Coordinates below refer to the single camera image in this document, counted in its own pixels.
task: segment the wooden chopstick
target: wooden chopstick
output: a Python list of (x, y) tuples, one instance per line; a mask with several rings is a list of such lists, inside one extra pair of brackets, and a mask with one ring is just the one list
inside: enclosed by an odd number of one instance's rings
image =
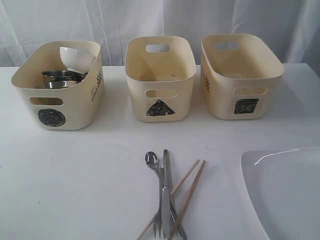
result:
[[(177, 185), (174, 186), (174, 188), (172, 189), (172, 191), (170, 193), (171, 197), (179, 190), (181, 185), (185, 182), (187, 177), (192, 173), (192, 171), (195, 169), (195, 167), (198, 165), (199, 162), (200, 162), (200, 160), (196, 160), (194, 162), (194, 164), (190, 167), (190, 169), (186, 172), (186, 174), (183, 176), (183, 178), (177, 183)], [(156, 214), (157, 213), (154, 214), (153, 218), (148, 222), (148, 224), (145, 226), (145, 228), (143, 229), (143, 231), (140, 233), (140, 235), (138, 236), (138, 238), (136, 240), (140, 240), (143, 237), (143, 235), (146, 233), (146, 231), (150, 228)]]
[(198, 173), (196, 174), (196, 176), (195, 176), (195, 178), (194, 178), (194, 180), (193, 180), (193, 183), (192, 183), (192, 185), (191, 185), (191, 187), (190, 187), (190, 190), (189, 190), (189, 192), (188, 192), (188, 194), (187, 194), (187, 196), (186, 196), (186, 198), (185, 198), (185, 200), (184, 200), (182, 209), (181, 209), (181, 211), (179, 212), (178, 217), (176, 218), (176, 221), (175, 221), (175, 223), (174, 223), (174, 225), (173, 225), (173, 228), (172, 228), (172, 231), (171, 231), (171, 235), (170, 235), (170, 237), (169, 237), (169, 240), (172, 240), (174, 234), (175, 234), (176, 231), (177, 231), (177, 226), (181, 223), (182, 219), (184, 218), (185, 212), (186, 212), (186, 210), (187, 210), (187, 208), (188, 208), (188, 205), (189, 205), (190, 199), (191, 199), (191, 197), (192, 197), (192, 194), (194, 193), (194, 191), (195, 191), (195, 189), (196, 189), (196, 186), (197, 186), (197, 184), (198, 184), (198, 182), (199, 182), (199, 178), (200, 178), (200, 176), (201, 176), (201, 174), (202, 174), (202, 171), (203, 171), (203, 169), (204, 169), (205, 163), (206, 163), (206, 161), (203, 160), (203, 161), (202, 161), (202, 164), (201, 164), (201, 166), (200, 166), (200, 168), (199, 168), (199, 170), (198, 170)]

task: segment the white backdrop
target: white backdrop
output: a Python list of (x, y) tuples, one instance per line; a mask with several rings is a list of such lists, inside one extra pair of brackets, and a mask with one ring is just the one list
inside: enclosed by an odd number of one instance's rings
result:
[(283, 63), (320, 75), (320, 0), (0, 0), (0, 66), (20, 66), (40, 45), (91, 40), (104, 65), (123, 65), (141, 36), (186, 38), (200, 62), (201, 39), (249, 33)]

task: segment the storage bin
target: storage bin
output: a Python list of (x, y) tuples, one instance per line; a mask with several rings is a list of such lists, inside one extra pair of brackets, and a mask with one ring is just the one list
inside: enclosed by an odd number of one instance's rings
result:
[[(167, 45), (167, 51), (148, 47)], [(127, 48), (125, 73), (136, 117), (144, 122), (179, 121), (189, 112), (196, 63), (187, 40), (139, 37)]]
[(258, 37), (210, 35), (202, 40), (201, 85), (209, 111), (219, 119), (263, 116), (284, 66)]
[[(96, 56), (96, 59), (86, 78), (77, 85), (61, 89), (41, 89), (43, 71), (67, 69), (60, 58), (60, 47), (84, 49)], [(92, 41), (46, 43), (17, 70), (11, 83), (40, 127), (50, 130), (84, 128), (93, 120), (105, 88), (100, 45)]]

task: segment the fork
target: fork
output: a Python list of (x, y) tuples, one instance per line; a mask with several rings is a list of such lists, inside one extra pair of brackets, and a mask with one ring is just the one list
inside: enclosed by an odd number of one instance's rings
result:
[(164, 185), (164, 169), (159, 168), (159, 209), (153, 218), (153, 233), (154, 238), (157, 238), (157, 228), (159, 232), (159, 238), (161, 238), (161, 199), (162, 199), (162, 188)]

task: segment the white plate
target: white plate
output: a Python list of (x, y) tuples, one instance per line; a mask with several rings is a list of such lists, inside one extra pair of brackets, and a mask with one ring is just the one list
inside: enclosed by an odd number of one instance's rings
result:
[(241, 167), (271, 240), (320, 239), (320, 147), (248, 151)]

